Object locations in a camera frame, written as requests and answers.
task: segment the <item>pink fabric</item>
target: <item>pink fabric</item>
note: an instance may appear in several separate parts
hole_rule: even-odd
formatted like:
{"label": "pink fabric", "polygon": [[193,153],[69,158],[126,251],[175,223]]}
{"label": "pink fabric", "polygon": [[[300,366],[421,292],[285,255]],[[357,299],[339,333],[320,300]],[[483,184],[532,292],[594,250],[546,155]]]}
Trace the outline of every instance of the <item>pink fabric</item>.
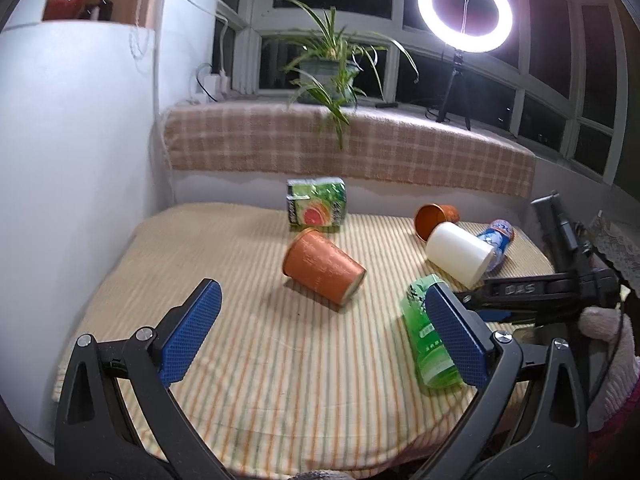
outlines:
{"label": "pink fabric", "polygon": [[640,380],[622,408],[605,423],[604,428],[589,434],[590,459],[595,458],[610,446],[611,441],[620,432],[628,416],[636,407],[638,400],[640,400]]}

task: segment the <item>green bottle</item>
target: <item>green bottle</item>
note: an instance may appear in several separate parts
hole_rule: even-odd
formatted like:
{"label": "green bottle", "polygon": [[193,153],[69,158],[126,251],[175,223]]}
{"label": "green bottle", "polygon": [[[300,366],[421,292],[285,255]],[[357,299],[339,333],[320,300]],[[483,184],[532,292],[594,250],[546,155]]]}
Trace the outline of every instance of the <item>green bottle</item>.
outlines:
{"label": "green bottle", "polygon": [[442,283],[435,274],[414,281],[400,301],[400,309],[414,352],[418,380],[429,388],[446,388],[461,383],[462,377],[422,307],[427,289],[435,283]]}

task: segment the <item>green juice box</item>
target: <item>green juice box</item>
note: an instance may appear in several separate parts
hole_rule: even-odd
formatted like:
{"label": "green juice box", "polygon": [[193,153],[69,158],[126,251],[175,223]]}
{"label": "green juice box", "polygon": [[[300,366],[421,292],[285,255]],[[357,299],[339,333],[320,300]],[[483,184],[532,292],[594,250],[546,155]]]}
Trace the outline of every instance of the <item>green juice box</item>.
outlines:
{"label": "green juice box", "polygon": [[347,215],[344,181],[337,177],[287,180],[291,225],[336,227]]}
{"label": "green juice box", "polygon": [[414,281],[400,301],[400,309],[414,354],[418,380],[429,388],[447,388],[462,382],[447,349],[422,306],[427,289],[442,280],[435,274]]}

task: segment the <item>screw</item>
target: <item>screw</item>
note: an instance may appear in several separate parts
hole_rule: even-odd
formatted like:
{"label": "screw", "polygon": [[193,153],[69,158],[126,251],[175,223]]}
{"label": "screw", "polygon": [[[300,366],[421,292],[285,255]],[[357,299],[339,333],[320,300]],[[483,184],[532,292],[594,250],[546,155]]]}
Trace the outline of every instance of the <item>screw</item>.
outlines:
{"label": "screw", "polygon": [[509,332],[505,332],[504,330],[496,330],[494,332],[494,337],[500,343],[510,343],[513,340],[513,336]]}
{"label": "screw", "polygon": [[91,336],[88,334],[82,334],[76,342],[78,343],[78,346],[81,347],[89,346],[89,343],[91,342]]}
{"label": "screw", "polygon": [[138,341],[148,341],[152,338],[154,331],[151,330],[148,326],[141,328],[136,332],[136,339]]}
{"label": "screw", "polygon": [[562,338],[554,339],[554,346],[558,350],[564,350],[565,348],[569,348],[569,343]]}

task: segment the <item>windowsill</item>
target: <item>windowsill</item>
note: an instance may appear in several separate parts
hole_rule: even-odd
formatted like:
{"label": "windowsill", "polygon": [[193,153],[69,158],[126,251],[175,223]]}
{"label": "windowsill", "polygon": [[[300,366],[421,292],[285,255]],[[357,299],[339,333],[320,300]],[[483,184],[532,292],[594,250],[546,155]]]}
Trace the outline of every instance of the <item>windowsill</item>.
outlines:
{"label": "windowsill", "polygon": [[[261,89],[257,95],[243,95],[236,92],[232,92],[229,101],[258,101],[258,102],[274,102],[274,103],[288,103],[289,98],[292,95],[291,90],[285,89]],[[377,103],[381,103],[382,100],[374,98],[360,98],[358,100],[359,107],[374,108]],[[399,103],[398,108],[382,108],[386,113],[398,113],[399,115],[409,116],[412,118],[425,119],[425,108],[417,105],[408,105]],[[451,126],[455,126],[462,130],[466,130],[465,118],[453,114],[448,114],[447,119]],[[594,182],[602,183],[602,177],[591,171],[589,168],[575,162],[574,160],[567,160],[560,153],[535,142],[534,140],[526,139],[524,137],[516,137],[512,133],[501,130],[489,124],[479,123],[478,121],[471,121],[471,131],[476,134],[481,134],[489,138],[495,139],[500,137],[501,139],[507,139],[515,144],[522,146],[532,152],[537,158],[548,160],[562,168],[578,173],[585,176]]]}
{"label": "windowsill", "polygon": [[[260,102],[277,102],[277,103],[287,103],[289,102],[289,98],[292,96],[293,92],[291,90],[283,90],[283,89],[261,89],[258,91],[258,95],[241,95],[234,94],[229,99],[229,101],[260,101]],[[371,98],[371,97],[361,97],[358,99],[358,106],[364,108],[375,108],[376,104],[381,103],[381,99]],[[425,108],[417,105],[409,105],[404,103],[398,103],[397,108],[380,108],[381,112],[386,113],[397,113],[401,116],[412,117],[416,119],[425,119],[434,121],[433,118],[429,116],[425,116]],[[466,131],[465,126],[465,118],[461,116],[457,116],[454,114],[447,114],[447,121],[444,124],[449,124],[450,126],[455,126],[462,130]],[[495,126],[491,126],[489,124],[480,123],[479,121],[471,120],[471,131],[475,134],[482,134],[489,138],[495,139],[496,137],[500,137],[501,139],[507,139],[511,142],[516,143],[516,137],[500,128],[496,128]]]}

